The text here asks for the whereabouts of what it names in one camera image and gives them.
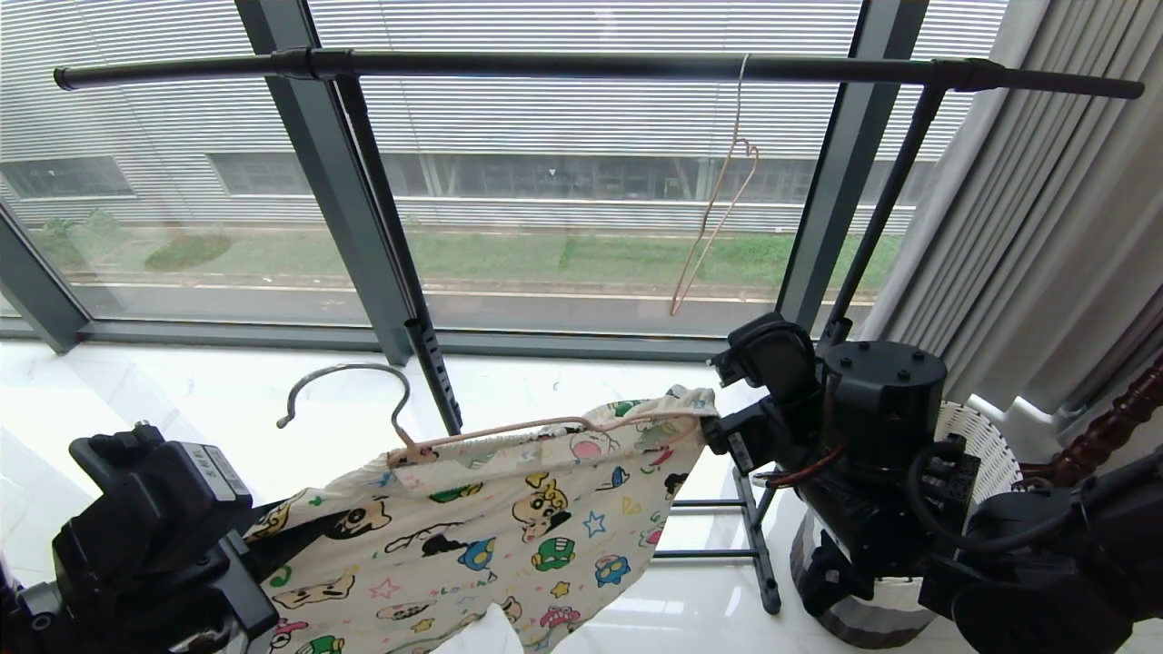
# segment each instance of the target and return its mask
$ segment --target garment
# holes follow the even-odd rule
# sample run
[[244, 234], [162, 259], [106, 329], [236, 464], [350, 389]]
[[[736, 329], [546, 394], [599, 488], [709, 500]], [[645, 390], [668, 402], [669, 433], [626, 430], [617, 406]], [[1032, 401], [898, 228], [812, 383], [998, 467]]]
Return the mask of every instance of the garment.
[[[658, 411], [714, 415], [714, 394], [675, 386], [585, 417]], [[698, 422], [473, 439], [299, 492], [248, 540], [347, 513], [264, 581], [283, 618], [272, 653], [426, 653], [493, 603], [526, 652], [551, 649], [642, 575], [702, 450]]]

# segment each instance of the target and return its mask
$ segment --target grass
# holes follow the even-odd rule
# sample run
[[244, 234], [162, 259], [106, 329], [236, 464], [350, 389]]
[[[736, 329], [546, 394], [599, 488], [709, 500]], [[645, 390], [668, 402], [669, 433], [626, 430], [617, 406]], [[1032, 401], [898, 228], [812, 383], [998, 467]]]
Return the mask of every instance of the grass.
[[[114, 236], [81, 227], [33, 233], [64, 270], [187, 271], [236, 275], [345, 276], [324, 229], [166, 230], [122, 227]], [[426, 282], [633, 283], [673, 286], [693, 236], [612, 233], [483, 234], [413, 228], [408, 246]], [[791, 234], [720, 236], [699, 270], [700, 285], [778, 289], [791, 255]], [[829, 286], [837, 287], [856, 251], [846, 240]], [[880, 240], [862, 290], [884, 284], [900, 236]]]

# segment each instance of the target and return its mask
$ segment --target corrugated metal wall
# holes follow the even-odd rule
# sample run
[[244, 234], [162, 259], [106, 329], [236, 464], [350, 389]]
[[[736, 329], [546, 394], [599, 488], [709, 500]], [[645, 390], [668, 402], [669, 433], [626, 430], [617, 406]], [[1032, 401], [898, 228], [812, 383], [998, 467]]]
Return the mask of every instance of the corrugated metal wall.
[[[930, 5], [916, 56], [989, 52], [1004, 0]], [[858, 0], [832, 2], [363, 2], [314, 0], [327, 45], [427, 50], [848, 51]], [[320, 220], [307, 197], [229, 197], [207, 152], [290, 150], [261, 80], [150, 84], [66, 93], [50, 71], [169, 57], [241, 55], [250, 47], [233, 2], [131, 0], [0, 5], [0, 161], [113, 156], [135, 191], [116, 199], [3, 197], [30, 222], [84, 219], [230, 222]], [[384, 151], [719, 155], [734, 114], [733, 84], [593, 80], [369, 79]], [[814, 158], [834, 85], [749, 84], [744, 126], [769, 157]], [[885, 135], [891, 158], [915, 91], [902, 91]], [[952, 95], [922, 156], [936, 158], [968, 98]], [[683, 228], [688, 202], [402, 198], [401, 213], [441, 225]], [[861, 212], [858, 225], [866, 220]], [[890, 229], [907, 225], [908, 211]], [[749, 205], [735, 229], [794, 229], [799, 208]]]

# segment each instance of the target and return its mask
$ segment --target floor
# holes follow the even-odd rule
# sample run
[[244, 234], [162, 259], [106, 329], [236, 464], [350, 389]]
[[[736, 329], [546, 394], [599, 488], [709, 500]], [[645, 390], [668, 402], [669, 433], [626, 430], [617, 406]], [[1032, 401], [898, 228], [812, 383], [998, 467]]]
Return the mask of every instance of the floor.
[[[40, 343], [0, 342], [5, 560], [26, 584], [51, 578], [49, 541], [98, 492], [69, 458], [66, 447], [79, 436], [112, 433], [145, 419], [170, 440], [215, 443], [259, 503], [326, 484], [395, 447], [399, 441], [387, 415], [399, 390], [393, 379], [370, 371], [315, 382], [300, 396], [294, 422], [283, 431], [274, 427], [285, 413], [286, 392], [301, 375], [337, 362], [377, 358], [121, 346], [81, 346], [55, 356]], [[718, 385], [714, 374], [700, 365], [488, 357], [450, 357], [447, 363], [466, 429], [655, 397], [676, 383]], [[420, 371], [413, 364], [407, 374], [418, 392], [401, 422], [419, 438], [444, 435]], [[716, 393], [722, 413], [762, 394], [744, 384]], [[707, 452], [680, 497], [733, 496], [728, 472], [729, 461]], [[784, 598], [779, 616], [763, 611], [747, 561], [656, 562], [557, 652], [857, 652], [823, 631], [795, 597], [787, 552], [802, 511], [793, 495], [780, 492], [765, 520]], [[676, 513], [659, 548], [743, 545], [741, 520], [732, 513]], [[1161, 641], [1163, 620], [1143, 623], [1123, 652], [1157, 652]], [[521, 648], [494, 607], [437, 652], [518, 654]], [[939, 618], [899, 652], [972, 651], [951, 623]]]

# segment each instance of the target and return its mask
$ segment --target basket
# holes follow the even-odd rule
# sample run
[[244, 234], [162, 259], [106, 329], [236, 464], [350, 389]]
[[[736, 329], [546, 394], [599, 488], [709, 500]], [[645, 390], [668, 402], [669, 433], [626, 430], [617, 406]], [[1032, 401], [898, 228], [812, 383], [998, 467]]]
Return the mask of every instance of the basket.
[[[986, 498], [1008, 492], [1021, 481], [1021, 470], [1006, 440], [978, 411], [961, 404], [943, 401], [937, 414], [935, 440], [949, 434], [965, 438], [965, 452], [982, 461], [973, 484], [970, 512]], [[799, 584], [820, 545], [822, 525], [809, 510], [800, 521], [792, 541], [791, 573]], [[833, 635], [864, 649], [900, 647], [916, 638], [936, 617], [918, 603], [921, 578], [878, 580], [871, 600], [847, 597], [816, 619]]]

